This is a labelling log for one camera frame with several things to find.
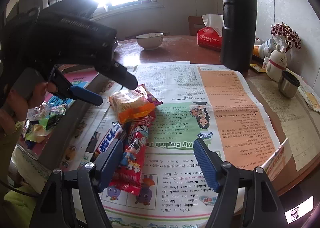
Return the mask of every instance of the person's hand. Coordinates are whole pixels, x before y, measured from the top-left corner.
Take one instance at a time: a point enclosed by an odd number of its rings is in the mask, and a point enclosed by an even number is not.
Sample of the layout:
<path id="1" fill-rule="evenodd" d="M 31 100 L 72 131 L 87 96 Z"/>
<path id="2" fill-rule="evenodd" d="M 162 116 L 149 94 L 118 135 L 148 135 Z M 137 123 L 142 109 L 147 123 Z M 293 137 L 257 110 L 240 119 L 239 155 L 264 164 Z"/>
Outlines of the person's hand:
<path id="1" fill-rule="evenodd" d="M 15 130 L 15 120 L 24 121 L 27 117 L 28 109 L 40 106 L 44 101 L 46 92 L 55 92 L 57 87 L 49 83 L 39 83 L 33 90 L 33 95 L 26 101 L 16 90 L 11 88 L 8 97 L 7 104 L 12 108 L 15 113 L 15 119 L 13 119 L 5 110 L 0 109 L 0 125 L 7 134 L 11 134 Z"/>

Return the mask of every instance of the black wire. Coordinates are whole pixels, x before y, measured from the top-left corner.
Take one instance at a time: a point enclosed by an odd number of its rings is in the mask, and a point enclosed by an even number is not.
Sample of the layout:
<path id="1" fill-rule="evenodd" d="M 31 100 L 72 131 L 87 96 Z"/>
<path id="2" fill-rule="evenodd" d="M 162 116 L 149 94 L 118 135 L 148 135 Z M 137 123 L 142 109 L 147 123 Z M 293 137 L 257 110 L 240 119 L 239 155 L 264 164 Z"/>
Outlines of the black wire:
<path id="1" fill-rule="evenodd" d="M 16 193 L 19 193 L 19 194 L 22 194 L 22 195 L 25 195 L 25 196 L 30 196 L 30 197 L 34 197 L 34 198 L 38 198 L 39 196 L 38 195 L 32 195 L 32 194 L 29 194 L 29 193 L 25 193 L 25 192 L 22 192 L 22 191 L 19 191 L 15 188 L 13 188 L 12 186 L 9 186 L 7 185 L 5 182 L 3 182 L 2 180 L 0 180 L 0 184 L 5 186 L 6 188 L 16 192 Z"/>
<path id="2" fill-rule="evenodd" d="M 78 219 L 77 219 L 77 221 L 78 221 L 78 225 L 81 226 L 82 228 L 88 228 L 88 225 L 86 223 L 84 223 Z"/>

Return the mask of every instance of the snack package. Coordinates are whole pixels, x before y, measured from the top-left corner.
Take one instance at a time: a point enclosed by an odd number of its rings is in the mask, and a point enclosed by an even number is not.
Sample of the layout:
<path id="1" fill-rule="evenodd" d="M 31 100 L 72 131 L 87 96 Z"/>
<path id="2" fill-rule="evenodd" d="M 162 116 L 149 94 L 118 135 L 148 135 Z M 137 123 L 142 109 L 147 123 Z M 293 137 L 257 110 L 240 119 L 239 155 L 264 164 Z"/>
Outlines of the snack package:
<path id="1" fill-rule="evenodd" d="M 126 134 L 127 133 L 124 132 L 119 122 L 113 122 L 112 127 L 107 131 L 106 135 L 103 137 L 102 141 L 95 150 L 91 161 L 95 161 L 100 153 L 105 152 L 114 140 L 120 139 L 124 141 Z"/>
<path id="2" fill-rule="evenodd" d="M 155 105 L 135 90 L 121 90 L 109 97 L 109 102 L 118 115 L 119 122 L 125 123 L 135 118 L 147 116 Z"/>
<path id="3" fill-rule="evenodd" d="M 260 66 L 258 66 L 257 64 L 250 64 L 250 67 L 253 68 L 254 70 L 256 70 L 258 73 L 265 73 L 266 70 Z"/>
<path id="4" fill-rule="evenodd" d="M 39 107 L 28 110 L 27 120 L 37 121 L 46 118 L 54 104 L 50 102 L 43 102 Z"/>
<path id="5" fill-rule="evenodd" d="M 60 119 L 67 112 L 65 105 L 58 105 L 54 107 L 51 106 L 50 112 L 44 112 L 45 110 L 48 110 L 48 106 L 52 104 L 44 103 L 41 106 L 37 107 L 37 110 L 35 110 L 39 112 L 37 113 L 38 116 L 36 117 L 38 118 L 38 120 L 27 119 L 22 130 L 22 137 L 25 142 L 28 141 L 28 148 L 30 147 L 31 149 L 33 148 L 35 143 L 41 143 L 45 139 L 45 137 L 51 133 L 54 127 L 59 123 Z"/>
<path id="6" fill-rule="evenodd" d="M 148 91 L 145 84 L 138 85 L 138 87 L 135 89 L 139 94 L 143 94 L 143 96 L 151 103 L 153 103 L 155 106 L 163 104 L 163 102 L 160 102 Z"/>
<path id="7" fill-rule="evenodd" d="M 149 136 L 149 128 L 154 119 L 155 114 L 151 112 L 145 117 L 133 120 L 119 168 L 115 171 L 109 186 L 115 186 L 136 196 L 139 194 L 141 168 L 144 164 L 146 151 L 145 145 Z"/>
<path id="8" fill-rule="evenodd" d="M 223 15 L 207 14 L 202 16 L 205 28 L 197 34 L 199 46 L 220 51 L 222 45 Z"/>

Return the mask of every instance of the yellow green fabric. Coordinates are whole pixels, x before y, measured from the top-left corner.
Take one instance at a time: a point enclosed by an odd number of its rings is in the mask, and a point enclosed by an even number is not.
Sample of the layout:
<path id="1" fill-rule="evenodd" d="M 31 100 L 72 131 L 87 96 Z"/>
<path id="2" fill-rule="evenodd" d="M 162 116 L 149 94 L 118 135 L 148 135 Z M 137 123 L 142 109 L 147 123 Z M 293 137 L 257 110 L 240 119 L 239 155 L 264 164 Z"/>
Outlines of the yellow green fabric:
<path id="1" fill-rule="evenodd" d="M 29 194 L 37 194 L 31 186 L 22 186 L 17 190 Z M 4 196 L 3 206 L 4 211 L 15 227 L 28 228 L 33 210 L 36 207 L 36 198 L 10 191 Z"/>
<path id="2" fill-rule="evenodd" d="M 12 152 L 19 139 L 24 122 L 17 122 L 14 133 L 7 135 L 0 134 L 0 179 L 7 183 L 8 168 Z M 32 187 L 24 186 L 19 188 L 24 192 L 35 193 Z M 0 185 L 0 227 L 29 227 L 36 199 L 10 191 Z"/>

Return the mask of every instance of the metal screw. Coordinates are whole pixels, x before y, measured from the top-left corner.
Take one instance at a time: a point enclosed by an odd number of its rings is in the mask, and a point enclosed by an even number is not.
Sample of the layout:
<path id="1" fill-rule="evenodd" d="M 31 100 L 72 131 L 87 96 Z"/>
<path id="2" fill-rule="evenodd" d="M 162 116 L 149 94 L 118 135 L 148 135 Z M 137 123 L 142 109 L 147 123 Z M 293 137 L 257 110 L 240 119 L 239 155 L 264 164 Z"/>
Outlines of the metal screw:
<path id="1" fill-rule="evenodd" d="M 228 161 L 224 161 L 224 162 L 222 162 L 222 166 L 225 168 L 229 168 L 229 167 L 231 167 L 231 163 Z"/>
<path id="2" fill-rule="evenodd" d="M 262 167 L 257 167 L 256 172 L 258 172 L 259 174 L 262 174 L 264 172 L 264 170 Z"/>
<path id="3" fill-rule="evenodd" d="M 54 174 L 59 174 L 59 173 L 60 173 L 60 171 L 61 171 L 61 169 L 60 169 L 60 168 L 55 168 L 55 169 L 53 170 L 53 173 L 54 173 Z"/>
<path id="4" fill-rule="evenodd" d="M 94 167 L 94 163 L 93 162 L 88 162 L 87 164 L 85 164 L 86 168 L 93 168 Z"/>

